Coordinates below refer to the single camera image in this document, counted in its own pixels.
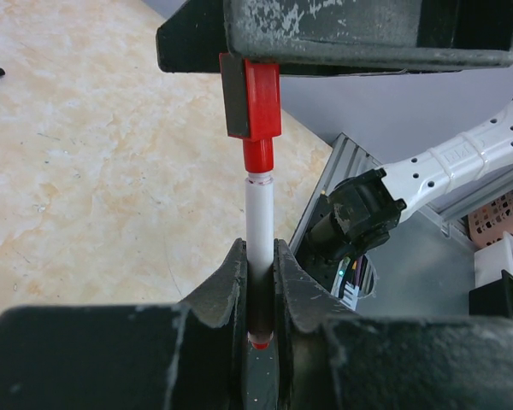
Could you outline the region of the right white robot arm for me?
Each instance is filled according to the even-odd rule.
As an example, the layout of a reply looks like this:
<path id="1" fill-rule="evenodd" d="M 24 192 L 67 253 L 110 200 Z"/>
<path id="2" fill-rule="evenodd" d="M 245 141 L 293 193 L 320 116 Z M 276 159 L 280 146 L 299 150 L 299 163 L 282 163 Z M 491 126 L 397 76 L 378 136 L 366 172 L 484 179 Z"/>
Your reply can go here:
<path id="1" fill-rule="evenodd" d="M 218 73 L 243 147 L 247 259 L 271 266 L 280 77 L 441 73 L 513 63 L 513 1 L 187 1 L 156 32 L 165 73 Z M 307 234 L 323 259 L 382 245 L 416 210 L 513 164 L 513 100 L 482 125 L 339 185 Z"/>

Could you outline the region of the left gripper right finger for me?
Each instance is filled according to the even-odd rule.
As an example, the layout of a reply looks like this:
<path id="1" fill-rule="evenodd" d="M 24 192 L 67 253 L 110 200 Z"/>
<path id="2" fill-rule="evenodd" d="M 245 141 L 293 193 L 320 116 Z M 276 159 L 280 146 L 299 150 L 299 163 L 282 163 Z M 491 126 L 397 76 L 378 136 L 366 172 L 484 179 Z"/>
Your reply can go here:
<path id="1" fill-rule="evenodd" d="M 274 343 L 279 409 L 335 409 L 324 325 L 355 313 L 319 285 L 286 241 L 274 241 Z"/>

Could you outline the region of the black capped white pen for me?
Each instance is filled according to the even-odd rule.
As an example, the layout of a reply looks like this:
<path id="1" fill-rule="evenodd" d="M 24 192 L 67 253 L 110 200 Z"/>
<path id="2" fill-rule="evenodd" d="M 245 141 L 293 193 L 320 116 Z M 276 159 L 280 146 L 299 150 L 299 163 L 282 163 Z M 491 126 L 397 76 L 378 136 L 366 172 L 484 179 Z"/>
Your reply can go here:
<path id="1" fill-rule="evenodd" d="M 274 332 L 274 180 L 271 172 L 249 173 L 245 180 L 248 340 L 269 346 Z"/>

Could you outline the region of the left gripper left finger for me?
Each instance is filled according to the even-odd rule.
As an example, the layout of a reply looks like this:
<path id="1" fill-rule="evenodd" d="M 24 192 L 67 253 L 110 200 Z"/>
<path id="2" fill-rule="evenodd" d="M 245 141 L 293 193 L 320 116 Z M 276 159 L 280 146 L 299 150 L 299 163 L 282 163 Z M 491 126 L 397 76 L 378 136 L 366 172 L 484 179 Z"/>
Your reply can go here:
<path id="1" fill-rule="evenodd" d="M 224 261 L 181 301 L 174 409 L 242 409 L 245 383 L 247 259 L 236 239 Z"/>

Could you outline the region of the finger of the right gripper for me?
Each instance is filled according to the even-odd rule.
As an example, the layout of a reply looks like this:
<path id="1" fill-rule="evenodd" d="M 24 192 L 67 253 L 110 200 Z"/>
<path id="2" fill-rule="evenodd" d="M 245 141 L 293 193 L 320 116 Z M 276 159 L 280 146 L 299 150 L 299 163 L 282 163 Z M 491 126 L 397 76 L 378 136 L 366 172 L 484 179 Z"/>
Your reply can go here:
<path id="1" fill-rule="evenodd" d="M 227 135 L 234 138 L 248 138 L 250 120 L 245 62 L 229 53 L 220 54 L 219 60 Z"/>

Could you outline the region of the small red cap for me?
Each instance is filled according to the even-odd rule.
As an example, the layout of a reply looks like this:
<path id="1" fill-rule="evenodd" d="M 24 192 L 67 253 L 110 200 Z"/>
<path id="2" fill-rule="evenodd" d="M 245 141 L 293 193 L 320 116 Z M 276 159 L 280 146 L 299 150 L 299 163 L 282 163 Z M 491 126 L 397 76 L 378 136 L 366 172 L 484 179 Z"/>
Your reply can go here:
<path id="1" fill-rule="evenodd" d="M 280 70 L 277 64 L 245 60 L 249 137 L 243 142 L 245 170 L 274 169 L 273 139 L 281 134 Z"/>

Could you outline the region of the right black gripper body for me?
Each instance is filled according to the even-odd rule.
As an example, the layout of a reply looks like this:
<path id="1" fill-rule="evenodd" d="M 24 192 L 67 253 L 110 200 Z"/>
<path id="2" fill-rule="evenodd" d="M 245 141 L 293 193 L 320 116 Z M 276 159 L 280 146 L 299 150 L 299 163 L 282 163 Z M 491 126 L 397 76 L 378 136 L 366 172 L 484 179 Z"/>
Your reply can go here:
<path id="1" fill-rule="evenodd" d="M 508 67 L 513 1 L 187 1 L 156 51 L 166 73 L 215 73 L 222 53 L 284 75 Z"/>

